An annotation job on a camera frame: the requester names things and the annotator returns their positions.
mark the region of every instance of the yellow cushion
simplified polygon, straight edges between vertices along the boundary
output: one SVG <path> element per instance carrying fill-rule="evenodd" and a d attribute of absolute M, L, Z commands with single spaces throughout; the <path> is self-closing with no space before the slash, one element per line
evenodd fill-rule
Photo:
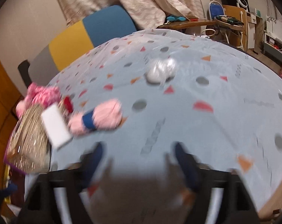
<path fill-rule="evenodd" d="M 59 71 L 93 48 L 82 21 L 67 28 L 49 44 L 51 56 Z"/>

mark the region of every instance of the blue cuff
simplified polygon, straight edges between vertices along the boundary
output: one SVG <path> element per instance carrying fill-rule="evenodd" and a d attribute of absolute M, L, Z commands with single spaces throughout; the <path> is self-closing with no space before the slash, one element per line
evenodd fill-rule
<path fill-rule="evenodd" d="M 87 114 L 84 114 L 83 117 L 82 117 L 82 120 L 83 120 L 83 123 L 84 123 L 85 127 L 87 129 L 90 129 L 90 130 L 94 130 L 95 129 L 95 126 L 93 124 L 92 115 L 93 115 L 93 111 L 91 111 L 91 112 L 89 112 Z"/>

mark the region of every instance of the blue cushion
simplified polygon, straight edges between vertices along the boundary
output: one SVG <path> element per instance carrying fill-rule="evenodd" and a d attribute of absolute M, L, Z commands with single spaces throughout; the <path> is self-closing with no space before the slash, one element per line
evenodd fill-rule
<path fill-rule="evenodd" d="M 137 31 L 131 17 L 118 5 L 97 11 L 82 21 L 94 47 Z"/>
<path fill-rule="evenodd" d="M 214 19 L 215 16 L 217 15 L 224 15 L 224 9 L 221 5 L 219 4 L 210 4 L 209 7 L 211 11 L 211 19 Z"/>

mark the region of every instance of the white fan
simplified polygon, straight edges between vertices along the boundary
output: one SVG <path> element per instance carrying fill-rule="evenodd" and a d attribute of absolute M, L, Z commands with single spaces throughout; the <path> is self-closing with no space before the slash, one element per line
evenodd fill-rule
<path fill-rule="evenodd" d="M 248 4 L 245 0 L 236 0 L 236 5 L 245 9 L 248 12 Z"/>

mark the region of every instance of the glittery bag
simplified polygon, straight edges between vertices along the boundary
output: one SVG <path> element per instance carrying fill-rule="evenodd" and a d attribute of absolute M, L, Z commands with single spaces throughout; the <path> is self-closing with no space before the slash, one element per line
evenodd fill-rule
<path fill-rule="evenodd" d="M 50 165 L 50 146 L 44 130 L 40 104 L 32 105 L 18 120 L 4 161 L 24 173 L 45 173 Z"/>

